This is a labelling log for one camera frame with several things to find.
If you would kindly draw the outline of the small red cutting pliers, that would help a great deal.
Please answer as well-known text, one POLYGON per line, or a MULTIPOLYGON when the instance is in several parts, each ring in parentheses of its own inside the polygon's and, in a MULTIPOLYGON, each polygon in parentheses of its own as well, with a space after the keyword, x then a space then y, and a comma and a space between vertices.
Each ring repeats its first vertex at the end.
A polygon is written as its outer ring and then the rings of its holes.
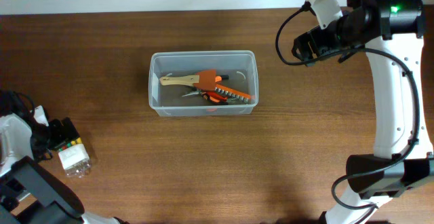
POLYGON ((201 97, 211 102, 214 105, 233 105, 235 100, 233 98, 221 96, 215 92, 202 92, 201 97))

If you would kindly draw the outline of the clear plastic container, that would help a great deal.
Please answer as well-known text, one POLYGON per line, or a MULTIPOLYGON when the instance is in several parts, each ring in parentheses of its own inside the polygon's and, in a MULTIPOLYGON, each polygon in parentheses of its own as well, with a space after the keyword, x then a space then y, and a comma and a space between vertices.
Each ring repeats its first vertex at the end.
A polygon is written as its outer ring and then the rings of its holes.
POLYGON ((195 51, 153 54, 149 105, 162 117, 250 114, 258 104, 253 52, 195 51))

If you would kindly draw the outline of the clear box coloured connectors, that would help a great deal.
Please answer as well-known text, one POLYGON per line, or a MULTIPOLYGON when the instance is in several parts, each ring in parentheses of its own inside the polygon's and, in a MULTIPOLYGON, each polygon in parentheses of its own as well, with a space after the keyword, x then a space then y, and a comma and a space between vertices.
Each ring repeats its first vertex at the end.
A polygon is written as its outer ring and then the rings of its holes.
POLYGON ((61 147, 58 157, 67 177, 84 177, 92 167, 92 161, 80 137, 61 147))

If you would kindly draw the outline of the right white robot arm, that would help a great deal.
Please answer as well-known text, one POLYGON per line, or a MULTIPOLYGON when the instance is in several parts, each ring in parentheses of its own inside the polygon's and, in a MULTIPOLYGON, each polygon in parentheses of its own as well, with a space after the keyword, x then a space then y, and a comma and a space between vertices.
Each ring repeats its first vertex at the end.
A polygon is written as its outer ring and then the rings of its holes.
POLYGON ((321 223, 366 223, 384 204, 433 181, 433 145, 425 127, 420 62, 424 45, 422 0, 306 0, 318 26, 294 41, 302 64, 363 52, 374 81, 376 137, 371 154, 351 155, 344 193, 321 223))

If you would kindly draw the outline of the socket bit rail orange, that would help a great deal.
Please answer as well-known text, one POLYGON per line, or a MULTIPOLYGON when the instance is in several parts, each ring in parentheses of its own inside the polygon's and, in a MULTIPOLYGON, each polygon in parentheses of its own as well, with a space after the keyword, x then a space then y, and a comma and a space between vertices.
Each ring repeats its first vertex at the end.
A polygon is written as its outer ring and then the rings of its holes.
POLYGON ((243 92, 240 92, 238 90, 234 90, 232 88, 216 84, 216 87, 214 89, 217 93, 229 97, 232 100, 239 100, 244 103, 248 103, 252 100, 252 96, 243 92))

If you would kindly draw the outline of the orange black needle-nose pliers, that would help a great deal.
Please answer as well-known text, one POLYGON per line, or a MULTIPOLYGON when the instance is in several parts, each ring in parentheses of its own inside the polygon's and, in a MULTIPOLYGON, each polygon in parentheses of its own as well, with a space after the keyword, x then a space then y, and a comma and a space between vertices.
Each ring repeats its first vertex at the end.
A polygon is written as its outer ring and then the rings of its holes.
MULTIPOLYGON (((216 76, 215 82, 218 83, 218 82, 221 82, 223 80, 228 80, 228 79, 229 79, 228 75, 220 75, 220 76, 216 76)), ((183 97, 192 96, 192 95, 200 95, 200 94, 201 94, 200 90, 195 90, 193 92, 190 92, 188 94, 183 95, 183 97)))

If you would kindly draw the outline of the orange scraper wooden handle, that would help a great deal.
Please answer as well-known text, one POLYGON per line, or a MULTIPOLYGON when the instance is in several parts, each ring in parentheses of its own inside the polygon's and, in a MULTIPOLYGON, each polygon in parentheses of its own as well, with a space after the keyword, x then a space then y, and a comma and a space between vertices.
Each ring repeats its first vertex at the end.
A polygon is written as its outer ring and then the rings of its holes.
POLYGON ((180 85, 194 87, 198 90, 214 91, 216 87, 215 78, 215 70, 206 70, 183 77, 160 77, 159 81, 163 86, 180 85))

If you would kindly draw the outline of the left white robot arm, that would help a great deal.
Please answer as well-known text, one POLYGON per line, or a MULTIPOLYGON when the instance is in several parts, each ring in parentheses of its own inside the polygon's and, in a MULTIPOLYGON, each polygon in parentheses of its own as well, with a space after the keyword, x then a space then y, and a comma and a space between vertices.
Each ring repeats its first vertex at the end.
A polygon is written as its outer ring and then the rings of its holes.
POLYGON ((41 166, 57 153, 67 176, 82 177, 92 163, 69 118, 49 120, 42 106, 14 91, 1 92, 1 222, 114 223, 85 211, 77 195, 41 166))

